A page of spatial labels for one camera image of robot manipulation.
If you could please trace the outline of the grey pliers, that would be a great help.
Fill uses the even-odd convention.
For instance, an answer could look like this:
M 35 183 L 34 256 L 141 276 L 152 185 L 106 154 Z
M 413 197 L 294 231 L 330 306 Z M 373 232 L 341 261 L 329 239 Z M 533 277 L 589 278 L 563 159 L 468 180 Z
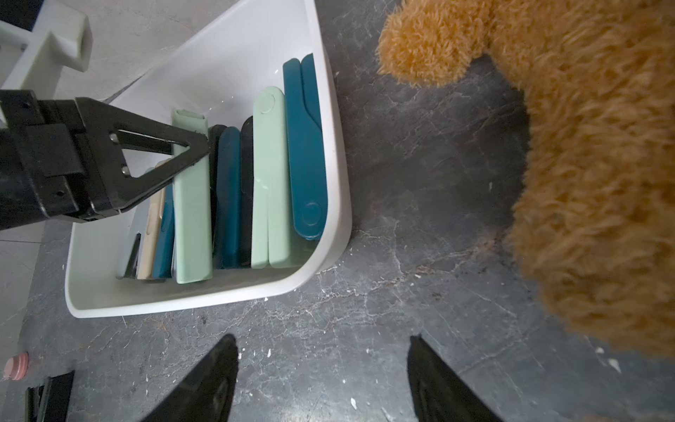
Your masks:
M 149 217 L 149 200 L 135 207 L 128 235 L 122 244 L 121 255 L 118 260 L 116 277 L 118 280 L 136 278 L 138 258 L 142 249 Z

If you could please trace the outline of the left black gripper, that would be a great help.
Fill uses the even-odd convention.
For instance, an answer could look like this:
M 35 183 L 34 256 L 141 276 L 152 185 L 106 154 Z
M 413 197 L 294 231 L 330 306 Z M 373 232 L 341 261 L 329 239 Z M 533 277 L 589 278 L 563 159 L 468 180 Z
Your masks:
M 95 204 L 103 213 L 132 209 L 210 153 L 205 135 L 91 98 L 38 100 L 33 91 L 3 90 L 1 111 L 3 222 L 91 216 L 79 135 L 102 184 Z

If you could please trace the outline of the teal pliers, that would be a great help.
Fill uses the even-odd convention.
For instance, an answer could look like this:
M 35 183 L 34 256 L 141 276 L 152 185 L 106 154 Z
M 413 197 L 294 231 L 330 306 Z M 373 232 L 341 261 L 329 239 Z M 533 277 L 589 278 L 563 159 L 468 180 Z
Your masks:
M 237 268 L 241 235 L 241 133 L 237 128 L 218 125 L 216 135 L 214 266 Z
M 152 278 L 155 280 L 169 279 L 172 277 L 172 260 L 175 237 L 175 210 L 173 187 L 165 188 L 165 203 L 160 232 L 156 244 L 156 256 L 153 264 Z

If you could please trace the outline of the light green pliers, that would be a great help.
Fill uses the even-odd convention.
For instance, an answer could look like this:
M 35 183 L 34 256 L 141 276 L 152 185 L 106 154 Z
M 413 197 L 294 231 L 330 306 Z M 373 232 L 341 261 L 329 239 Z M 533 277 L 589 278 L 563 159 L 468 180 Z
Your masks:
M 209 156 L 174 178 L 175 278 L 179 284 L 213 276 Z
M 251 267 L 298 267 L 305 241 L 293 223 L 286 104 L 281 89 L 265 88 L 253 105 Z

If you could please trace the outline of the dark teal pliers floor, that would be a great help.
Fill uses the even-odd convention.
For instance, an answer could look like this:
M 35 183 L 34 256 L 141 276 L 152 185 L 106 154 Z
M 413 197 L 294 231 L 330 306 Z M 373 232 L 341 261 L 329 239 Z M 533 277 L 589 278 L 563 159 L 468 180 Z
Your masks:
M 328 193 L 314 56 L 283 64 L 291 201 L 295 230 L 316 241 L 323 235 Z

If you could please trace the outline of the white storage box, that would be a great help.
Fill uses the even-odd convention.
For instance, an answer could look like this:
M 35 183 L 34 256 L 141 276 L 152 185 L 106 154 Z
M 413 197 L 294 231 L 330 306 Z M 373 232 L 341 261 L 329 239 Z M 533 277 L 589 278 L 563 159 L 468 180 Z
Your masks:
M 117 277 L 133 216 L 74 224 L 65 267 L 65 301 L 75 318 L 182 311 L 284 295 L 333 266 L 346 250 L 353 214 L 339 103 L 312 1 L 241 1 L 114 100 L 114 106 L 167 123 L 175 109 L 227 126 L 251 115 L 256 96 L 281 86 L 282 65 L 312 55 L 324 140 L 327 223 L 297 269 L 218 270 L 209 281 L 179 284 Z

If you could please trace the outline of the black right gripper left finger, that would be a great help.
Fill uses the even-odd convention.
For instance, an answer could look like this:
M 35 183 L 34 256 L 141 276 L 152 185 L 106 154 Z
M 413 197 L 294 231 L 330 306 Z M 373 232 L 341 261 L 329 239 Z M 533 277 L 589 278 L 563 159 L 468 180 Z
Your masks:
M 193 367 L 146 421 L 226 421 L 239 368 L 236 337 L 227 334 Z

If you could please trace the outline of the brown teddy bear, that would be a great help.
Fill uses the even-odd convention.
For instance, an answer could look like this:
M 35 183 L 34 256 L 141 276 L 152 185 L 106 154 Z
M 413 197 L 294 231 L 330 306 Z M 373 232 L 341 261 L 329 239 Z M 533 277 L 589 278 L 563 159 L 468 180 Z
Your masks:
M 522 274 L 573 332 L 673 357 L 673 2 L 404 1 L 377 52 L 413 85 L 490 56 L 529 117 Z

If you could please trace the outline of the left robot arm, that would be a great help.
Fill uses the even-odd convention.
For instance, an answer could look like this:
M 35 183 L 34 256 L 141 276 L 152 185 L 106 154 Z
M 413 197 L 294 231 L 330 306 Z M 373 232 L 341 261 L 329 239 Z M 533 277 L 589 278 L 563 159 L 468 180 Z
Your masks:
M 1 228 L 117 216 L 207 158 L 205 135 L 92 98 L 3 90 Z

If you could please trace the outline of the beige wooden pliers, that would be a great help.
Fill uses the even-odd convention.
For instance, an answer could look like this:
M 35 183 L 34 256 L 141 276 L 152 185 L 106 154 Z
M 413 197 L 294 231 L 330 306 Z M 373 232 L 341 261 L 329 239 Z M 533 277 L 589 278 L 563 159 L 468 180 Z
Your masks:
M 150 280 L 156 256 L 156 246 L 163 219 L 165 189 L 159 190 L 149 198 L 149 210 L 142 249 L 139 252 L 136 276 L 139 280 Z

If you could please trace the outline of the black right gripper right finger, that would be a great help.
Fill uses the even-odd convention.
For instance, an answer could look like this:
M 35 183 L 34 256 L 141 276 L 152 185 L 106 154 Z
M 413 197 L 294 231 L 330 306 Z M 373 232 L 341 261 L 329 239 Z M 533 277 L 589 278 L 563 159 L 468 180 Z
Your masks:
M 407 373 L 418 420 L 502 421 L 421 336 L 410 341 Z

